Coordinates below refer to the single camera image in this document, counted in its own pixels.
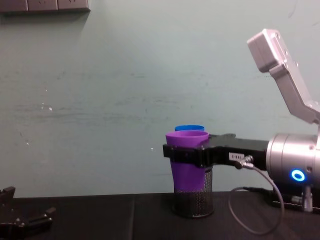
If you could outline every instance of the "blue led ring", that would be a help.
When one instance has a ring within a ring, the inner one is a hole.
[[[291,172],[291,177],[298,182],[303,182],[306,179],[305,174],[297,169]]]

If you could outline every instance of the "white label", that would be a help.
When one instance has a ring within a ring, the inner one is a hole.
[[[244,158],[245,158],[244,154],[229,152],[229,160],[240,161],[241,159],[244,159]]]

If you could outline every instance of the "purple cup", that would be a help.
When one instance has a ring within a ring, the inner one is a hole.
[[[166,135],[166,144],[184,148],[197,147],[209,139],[209,133],[201,130],[172,131]],[[200,191],[205,186],[205,169],[190,163],[172,162],[174,189],[181,192]]]

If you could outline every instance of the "black metal mesh cup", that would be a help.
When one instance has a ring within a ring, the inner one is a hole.
[[[214,212],[212,167],[204,174],[204,187],[194,191],[174,188],[172,210],[185,218],[203,218]]]

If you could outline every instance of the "black cable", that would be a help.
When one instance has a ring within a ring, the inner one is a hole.
[[[280,216],[277,220],[277,222],[275,223],[275,225],[266,230],[266,231],[255,231],[255,230],[252,230],[251,228],[249,228],[248,226],[246,226],[235,214],[234,210],[232,209],[232,206],[231,206],[231,195],[232,195],[232,192],[235,192],[235,191],[238,191],[238,190],[247,190],[249,188],[247,187],[236,187],[234,189],[231,190],[230,194],[229,194],[229,198],[228,198],[228,206],[229,206],[229,210],[232,214],[232,216],[234,217],[234,219],[243,227],[245,228],[247,231],[249,231],[250,233],[254,234],[254,235],[259,235],[259,236],[263,236],[263,235],[267,235],[267,234],[270,234],[272,233],[273,231],[275,231],[279,225],[281,224],[282,222],[282,219],[284,217],[284,214],[285,214],[285,204],[284,204],[284,200],[281,196],[281,193],[278,189],[278,187],[275,185],[275,183],[271,180],[271,178],[269,178],[268,176],[266,176],[259,168],[253,166],[252,167],[253,170],[257,171],[260,175],[262,175],[273,187],[273,190],[275,191],[275,193],[277,194],[278,198],[279,198],[279,201],[280,201],[280,205],[281,205],[281,213],[280,213]]]

